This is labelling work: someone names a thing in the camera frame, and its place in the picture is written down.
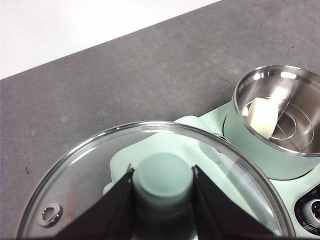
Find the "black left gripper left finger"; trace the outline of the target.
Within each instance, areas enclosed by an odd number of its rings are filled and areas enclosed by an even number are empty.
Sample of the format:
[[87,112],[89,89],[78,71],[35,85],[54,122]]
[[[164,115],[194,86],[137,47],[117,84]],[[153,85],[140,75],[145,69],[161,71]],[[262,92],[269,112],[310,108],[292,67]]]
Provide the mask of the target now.
[[55,240],[130,240],[135,223],[134,169],[53,238]]

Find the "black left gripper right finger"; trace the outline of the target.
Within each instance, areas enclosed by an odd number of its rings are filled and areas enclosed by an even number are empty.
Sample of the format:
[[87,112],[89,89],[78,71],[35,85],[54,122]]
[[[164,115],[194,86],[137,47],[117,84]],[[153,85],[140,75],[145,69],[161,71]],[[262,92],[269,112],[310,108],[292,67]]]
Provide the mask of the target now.
[[234,203],[198,166],[191,205],[199,240],[273,240],[276,236]]

